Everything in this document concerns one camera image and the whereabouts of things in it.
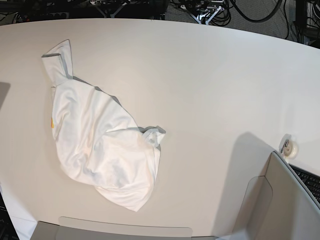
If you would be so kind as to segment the black keyboard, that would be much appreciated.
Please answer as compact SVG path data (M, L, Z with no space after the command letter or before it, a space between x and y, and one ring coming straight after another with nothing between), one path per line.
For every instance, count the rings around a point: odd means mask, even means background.
M308 204L317 212L320 211L320 176L293 164L291 168L290 184L292 185L291 201L297 205Z

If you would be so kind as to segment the grey partition panel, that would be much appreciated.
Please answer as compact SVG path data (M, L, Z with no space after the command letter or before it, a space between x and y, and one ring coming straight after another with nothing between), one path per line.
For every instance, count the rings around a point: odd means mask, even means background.
M32 240L217 240L193 236L189 227L116 224L62 216L58 224L39 221Z
M319 202L276 151L269 156L265 174L249 181L230 238L320 238Z

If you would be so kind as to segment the white printed t-shirt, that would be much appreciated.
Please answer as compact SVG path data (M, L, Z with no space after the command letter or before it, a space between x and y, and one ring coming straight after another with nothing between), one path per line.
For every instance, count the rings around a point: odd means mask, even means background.
M138 127L115 97L75 78L69 40L41 59L52 82L51 129L62 170L138 211L154 189L165 130Z

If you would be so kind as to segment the grey partition panel right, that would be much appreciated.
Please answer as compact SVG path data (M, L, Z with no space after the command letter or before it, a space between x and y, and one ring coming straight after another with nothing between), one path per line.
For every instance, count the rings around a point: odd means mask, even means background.
M265 174L249 181L230 238L320 238L319 202L276 151L269 156Z

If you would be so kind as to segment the clear tape roll dispenser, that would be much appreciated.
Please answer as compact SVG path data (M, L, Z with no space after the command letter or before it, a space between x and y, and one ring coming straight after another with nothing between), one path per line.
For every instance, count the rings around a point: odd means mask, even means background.
M299 153L296 137L286 133L280 141L278 152L287 162L295 159Z

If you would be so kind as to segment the grey partition panel bottom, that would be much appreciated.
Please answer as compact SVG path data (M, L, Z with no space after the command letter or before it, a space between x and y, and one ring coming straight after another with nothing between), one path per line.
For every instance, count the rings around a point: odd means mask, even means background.
M58 224L39 221L32 240L217 240L193 236L189 227L116 224L62 216Z

